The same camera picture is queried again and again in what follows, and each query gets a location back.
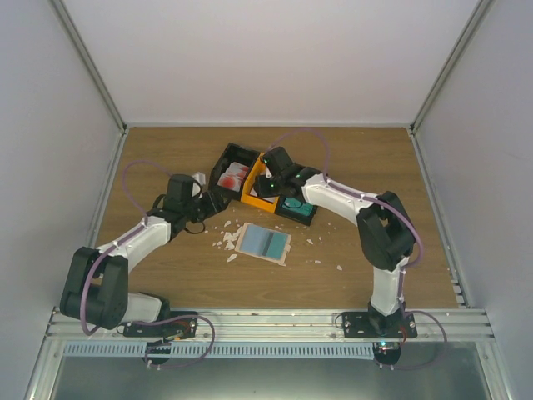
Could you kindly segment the black bin with teal cards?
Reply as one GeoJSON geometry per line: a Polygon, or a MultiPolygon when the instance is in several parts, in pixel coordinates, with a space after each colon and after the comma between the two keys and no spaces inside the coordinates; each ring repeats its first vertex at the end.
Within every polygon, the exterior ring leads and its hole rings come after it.
{"type": "Polygon", "coordinates": [[[310,226],[316,215],[317,206],[303,202],[294,197],[280,196],[275,214],[304,226],[310,226]]]}

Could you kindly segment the black bin with red cards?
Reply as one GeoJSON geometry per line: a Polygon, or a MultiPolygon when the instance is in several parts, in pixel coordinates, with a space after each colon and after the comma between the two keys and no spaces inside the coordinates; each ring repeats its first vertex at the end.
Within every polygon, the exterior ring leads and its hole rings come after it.
{"type": "Polygon", "coordinates": [[[228,143],[212,168],[208,187],[219,188],[230,199],[240,200],[244,183],[259,155],[256,150],[228,143]]]}

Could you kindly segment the beige card holder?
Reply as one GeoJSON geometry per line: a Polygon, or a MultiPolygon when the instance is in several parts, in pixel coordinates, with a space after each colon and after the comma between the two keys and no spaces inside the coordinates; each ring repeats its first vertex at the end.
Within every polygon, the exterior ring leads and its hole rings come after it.
{"type": "Polygon", "coordinates": [[[237,239],[235,250],[238,253],[246,254],[254,258],[259,258],[283,266],[286,264],[286,257],[288,253],[291,251],[291,234],[285,233],[288,236],[285,251],[281,260],[276,260],[266,256],[268,242],[273,233],[284,232],[279,232],[275,229],[260,227],[256,224],[245,222],[237,239]]]}

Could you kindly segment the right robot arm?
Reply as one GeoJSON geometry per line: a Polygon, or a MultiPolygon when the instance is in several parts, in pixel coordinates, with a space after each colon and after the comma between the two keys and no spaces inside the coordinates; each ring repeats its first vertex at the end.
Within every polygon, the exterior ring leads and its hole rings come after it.
{"type": "Polygon", "coordinates": [[[326,171],[294,162],[283,147],[261,156],[266,173],[255,178],[259,197],[295,198],[325,208],[357,229],[361,250],[373,267],[373,292],[368,305],[369,328],[386,338],[405,319],[403,294],[407,268],[420,263],[421,238],[399,197],[356,190],[330,178],[326,171]]]}

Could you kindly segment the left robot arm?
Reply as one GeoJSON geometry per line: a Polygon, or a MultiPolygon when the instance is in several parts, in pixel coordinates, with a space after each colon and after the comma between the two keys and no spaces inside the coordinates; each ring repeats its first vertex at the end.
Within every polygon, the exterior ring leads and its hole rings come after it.
{"type": "Polygon", "coordinates": [[[80,247],[72,256],[60,311],[76,318],[90,336],[99,328],[138,323],[154,337],[169,332],[171,315],[161,297],[129,292],[129,275],[149,254],[179,233],[224,211],[230,197],[220,188],[202,189],[197,176],[174,174],[167,190],[145,211],[141,221],[120,237],[97,248],[80,247]]]}

